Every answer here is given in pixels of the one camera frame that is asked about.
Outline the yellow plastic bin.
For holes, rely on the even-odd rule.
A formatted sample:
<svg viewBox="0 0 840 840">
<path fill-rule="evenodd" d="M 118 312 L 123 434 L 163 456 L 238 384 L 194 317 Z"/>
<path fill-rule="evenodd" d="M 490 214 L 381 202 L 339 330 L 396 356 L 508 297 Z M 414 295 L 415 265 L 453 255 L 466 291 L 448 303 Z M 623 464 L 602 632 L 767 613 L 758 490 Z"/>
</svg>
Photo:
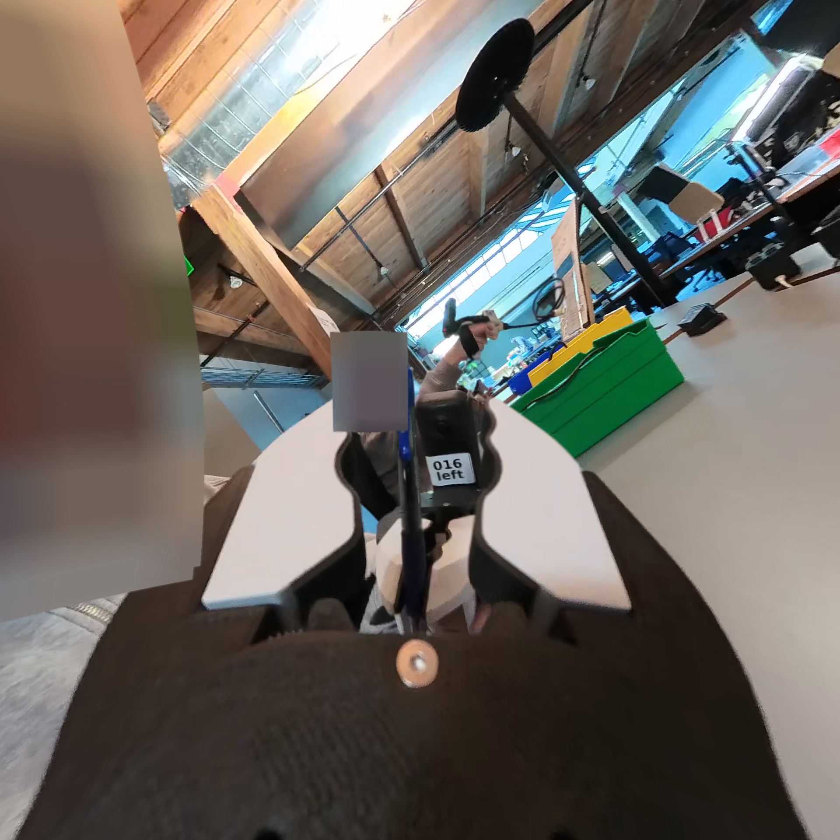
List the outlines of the yellow plastic bin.
<svg viewBox="0 0 840 840">
<path fill-rule="evenodd" d="M 604 318 L 573 338 L 565 347 L 553 353 L 549 360 L 542 362 L 528 373 L 532 387 L 537 386 L 561 366 L 569 362 L 578 354 L 588 354 L 592 351 L 595 341 L 624 329 L 634 323 L 627 308 L 619 308 L 608 313 Z"/>
</svg>

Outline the light grey desk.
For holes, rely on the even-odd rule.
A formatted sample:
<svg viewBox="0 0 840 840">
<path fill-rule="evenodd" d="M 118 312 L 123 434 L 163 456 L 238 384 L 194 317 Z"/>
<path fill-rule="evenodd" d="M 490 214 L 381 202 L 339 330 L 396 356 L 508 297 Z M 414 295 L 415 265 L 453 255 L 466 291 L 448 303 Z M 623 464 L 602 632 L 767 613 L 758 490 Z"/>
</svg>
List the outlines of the light grey desk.
<svg viewBox="0 0 840 840">
<path fill-rule="evenodd" d="M 685 383 L 580 462 L 703 594 L 809 834 L 838 838 L 838 273 L 721 310 L 667 344 Z"/>
</svg>

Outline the small black device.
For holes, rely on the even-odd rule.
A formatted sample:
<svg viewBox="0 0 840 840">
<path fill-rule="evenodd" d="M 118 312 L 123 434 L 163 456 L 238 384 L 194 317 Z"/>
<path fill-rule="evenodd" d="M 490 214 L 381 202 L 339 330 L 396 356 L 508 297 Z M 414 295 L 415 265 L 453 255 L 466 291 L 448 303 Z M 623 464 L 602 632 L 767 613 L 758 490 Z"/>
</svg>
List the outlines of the small black device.
<svg viewBox="0 0 840 840">
<path fill-rule="evenodd" d="M 728 320 L 728 317 L 710 303 L 699 304 L 688 310 L 678 322 L 678 329 L 691 338 L 709 333 Z"/>
</svg>

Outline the person's grey sweatshirt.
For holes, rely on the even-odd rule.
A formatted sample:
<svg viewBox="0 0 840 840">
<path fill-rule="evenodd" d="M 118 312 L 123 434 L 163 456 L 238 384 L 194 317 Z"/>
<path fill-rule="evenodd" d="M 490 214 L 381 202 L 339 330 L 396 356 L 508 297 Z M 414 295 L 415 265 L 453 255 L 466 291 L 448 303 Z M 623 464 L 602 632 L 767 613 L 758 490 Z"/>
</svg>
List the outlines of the person's grey sweatshirt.
<svg viewBox="0 0 840 840">
<path fill-rule="evenodd" d="M 77 683 L 124 594 L 1 624 L 1 838 L 18 834 Z"/>
</svg>

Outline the black docking block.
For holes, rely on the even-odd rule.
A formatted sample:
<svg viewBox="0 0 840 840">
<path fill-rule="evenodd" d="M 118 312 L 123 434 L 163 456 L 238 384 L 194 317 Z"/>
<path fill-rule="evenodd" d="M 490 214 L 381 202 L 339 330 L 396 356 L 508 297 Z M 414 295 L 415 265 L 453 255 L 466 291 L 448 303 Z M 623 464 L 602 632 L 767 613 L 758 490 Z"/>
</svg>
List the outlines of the black docking block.
<svg viewBox="0 0 840 840">
<path fill-rule="evenodd" d="M 802 274 L 802 268 L 796 263 L 785 247 L 778 243 L 769 243 L 760 251 L 751 255 L 745 264 L 745 270 L 765 291 L 778 291 L 791 285 L 791 281 Z"/>
</svg>

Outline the red storage box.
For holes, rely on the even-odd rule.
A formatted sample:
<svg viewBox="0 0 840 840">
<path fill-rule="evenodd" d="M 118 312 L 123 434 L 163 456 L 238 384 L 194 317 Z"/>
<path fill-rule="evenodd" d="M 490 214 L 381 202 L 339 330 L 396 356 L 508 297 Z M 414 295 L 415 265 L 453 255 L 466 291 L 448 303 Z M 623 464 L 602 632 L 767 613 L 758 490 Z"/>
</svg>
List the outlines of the red storage box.
<svg viewBox="0 0 840 840">
<path fill-rule="evenodd" d="M 707 244 L 711 239 L 728 231 L 733 225 L 744 218 L 746 213 L 737 206 L 725 206 L 719 211 L 712 212 L 696 224 L 695 238 L 699 246 Z"/>
</svg>

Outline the metal air duct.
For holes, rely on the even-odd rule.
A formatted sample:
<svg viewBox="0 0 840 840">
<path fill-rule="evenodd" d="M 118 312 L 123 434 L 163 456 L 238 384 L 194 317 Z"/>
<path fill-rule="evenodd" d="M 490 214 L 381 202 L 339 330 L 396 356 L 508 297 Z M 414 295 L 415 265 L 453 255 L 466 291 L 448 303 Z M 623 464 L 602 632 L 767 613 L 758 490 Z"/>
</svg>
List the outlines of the metal air duct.
<svg viewBox="0 0 840 840">
<path fill-rule="evenodd" d="M 305 92 L 348 70 L 358 58 L 313 66 L 309 76 L 285 65 L 256 63 L 220 97 L 212 96 L 204 115 L 172 126 L 163 137 L 161 160 L 175 210 L 183 210 L 221 175 L 283 106 L 302 103 Z"/>
</svg>

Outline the green plastic bin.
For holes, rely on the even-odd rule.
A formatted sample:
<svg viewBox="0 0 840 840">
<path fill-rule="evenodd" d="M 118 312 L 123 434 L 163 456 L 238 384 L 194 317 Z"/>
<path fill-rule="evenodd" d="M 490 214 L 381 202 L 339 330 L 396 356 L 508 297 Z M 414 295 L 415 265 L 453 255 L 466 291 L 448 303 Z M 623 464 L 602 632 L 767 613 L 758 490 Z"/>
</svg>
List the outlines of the green plastic bin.
<svg viewBox="0 0 840 840">
<path fill-rule="evenodd" d="M 511 408 L 578 457 L 685 380 L 648 320 L 595 341 Z"/>
</svg>

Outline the beige-backed chair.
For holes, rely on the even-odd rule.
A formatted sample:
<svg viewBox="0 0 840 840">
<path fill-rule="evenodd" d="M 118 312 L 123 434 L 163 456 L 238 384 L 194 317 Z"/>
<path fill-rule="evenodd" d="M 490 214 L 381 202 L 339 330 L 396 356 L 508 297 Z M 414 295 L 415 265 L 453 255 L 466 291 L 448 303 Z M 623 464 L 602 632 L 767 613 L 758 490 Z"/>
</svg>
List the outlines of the beige-backed chair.
<svg viewBox="0 0 840 840">
<path fill-rule="evenodd" d="M 725 199 L 704 185 L 689 181 L 664 164 L 657 164 L 637 186 L 642 197 L 659 201 L 688 224 L 698 224 L 722 210 Z"/>
</svg>

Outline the blue ballpoint pen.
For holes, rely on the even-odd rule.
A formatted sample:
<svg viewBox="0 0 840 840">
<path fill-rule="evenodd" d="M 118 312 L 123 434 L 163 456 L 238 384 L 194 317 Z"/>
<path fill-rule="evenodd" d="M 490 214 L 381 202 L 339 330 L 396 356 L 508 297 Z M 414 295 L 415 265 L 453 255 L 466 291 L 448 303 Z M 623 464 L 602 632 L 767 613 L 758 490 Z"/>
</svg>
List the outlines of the blue ballpoint pen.
<svg viewBox="0 0 840 840">
<path fill-rule="evenodd" d="M 397 432 L 396 444 L 402 511 L 402 576 L 395 607 L 399 612 L 401 632 L 413 635 L 422 633 L 426 624 L 427 547 L 415 441 L 415 382 L 410 367 L 406 368 L 406 381 L 406 428 Z"/>
</svg>

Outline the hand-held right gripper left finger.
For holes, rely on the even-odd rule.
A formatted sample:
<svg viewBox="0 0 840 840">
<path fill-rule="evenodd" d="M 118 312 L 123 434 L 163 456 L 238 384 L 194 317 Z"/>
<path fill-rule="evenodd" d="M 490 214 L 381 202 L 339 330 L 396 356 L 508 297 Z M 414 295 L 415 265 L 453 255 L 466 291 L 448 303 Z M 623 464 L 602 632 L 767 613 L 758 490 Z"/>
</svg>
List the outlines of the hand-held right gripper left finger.
<svg viewBox="0 0 840 840">
<path fill-rule="evenodd" d="M 360 504 L 338 469 L 347 443 L 327 402 L 260 454 L 202 595 L 208 611 L 302 606 L 305 585 L 334 561 L 351 585 L 364 579 Z"/>
</svg>

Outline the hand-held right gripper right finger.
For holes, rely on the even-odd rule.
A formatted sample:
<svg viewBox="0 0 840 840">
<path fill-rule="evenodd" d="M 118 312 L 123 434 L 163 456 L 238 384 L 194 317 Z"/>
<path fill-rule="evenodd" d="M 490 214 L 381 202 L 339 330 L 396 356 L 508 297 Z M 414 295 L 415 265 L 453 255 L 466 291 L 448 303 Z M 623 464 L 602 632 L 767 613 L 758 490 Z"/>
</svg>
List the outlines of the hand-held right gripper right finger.
<svg viewBox="0 0 840 840">
<path fill-rule="evenodd" d="M 488 484 L 476 504 L 469 577 L 485 602 L 534 597 L 614 613 L 632 609 L 583 472 L 510 405 L 488 403 Z"/>
</svg>

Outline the blue plastic bin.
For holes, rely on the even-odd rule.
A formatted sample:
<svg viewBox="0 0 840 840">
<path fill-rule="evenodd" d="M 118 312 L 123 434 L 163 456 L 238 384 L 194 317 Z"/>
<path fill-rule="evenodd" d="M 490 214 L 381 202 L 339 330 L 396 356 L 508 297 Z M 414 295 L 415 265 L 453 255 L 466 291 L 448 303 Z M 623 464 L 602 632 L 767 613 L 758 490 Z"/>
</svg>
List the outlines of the blue plastic bin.
<svg viewBox="0 0 840 840">
<path fill-rule="evenodd" d="M 539 357 L 534 358 L 519 373 L 516 373 L 510 378 L 508 388 L 514 396 L 522 396 L 532 389 L 530 372 L 535 370 L 544 362 L 550 361 L 553 353 L 553 350 L 547 350 L 546 352 L 541 353 Z"/>
</svg>

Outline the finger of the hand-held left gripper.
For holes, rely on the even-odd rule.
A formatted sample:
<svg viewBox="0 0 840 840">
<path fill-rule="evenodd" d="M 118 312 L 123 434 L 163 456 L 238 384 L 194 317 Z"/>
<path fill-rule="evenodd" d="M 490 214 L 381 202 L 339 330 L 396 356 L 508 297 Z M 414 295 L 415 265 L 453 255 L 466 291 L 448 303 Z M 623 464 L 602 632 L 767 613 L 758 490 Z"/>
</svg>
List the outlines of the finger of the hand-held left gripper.
<svg viewBox="0 0 840 840">
<path fill-rule="evenodd" d="M 396 518 L 384 531 L 374 552 L 375 588 L 381 603 L 391 615 L 402 609 L 403 598 L 403 520 Z"/>
<path fill-rule="evenodd" d="M 476 615 L 476 591 L 469 580 L 469 552 L 476 518 L 448 523 L 433 553 L 426 618 L 446 618 L 461 609 L 465 618 Z"/>
</svg>

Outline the black pole stand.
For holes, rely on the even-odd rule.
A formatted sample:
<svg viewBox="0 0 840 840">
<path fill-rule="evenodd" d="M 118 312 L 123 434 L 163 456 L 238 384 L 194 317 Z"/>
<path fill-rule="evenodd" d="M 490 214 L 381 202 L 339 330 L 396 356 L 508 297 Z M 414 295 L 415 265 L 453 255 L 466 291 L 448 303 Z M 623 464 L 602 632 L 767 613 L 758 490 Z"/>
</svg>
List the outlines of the black pole stand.
<svg viewBox="0 0 840 840">
<path fill-rule="evenodd" d="M 502 26 L 486 42 L 460 86 L 455 109 L 458 127 L 468 133 L 478 132 L 492 123 L 502 108 L 507 109 L 511 118 L 629 261 L 657 304 L 665 308 L 675 303 L 675 295 L 669 292 L 647 258 L 585 185 L 576 166 L 562 156 L 551 138 L 518 100 L 516 92 L 529 70 L 535 37 L 530 22 L 517 18 Z"/>
</svg>

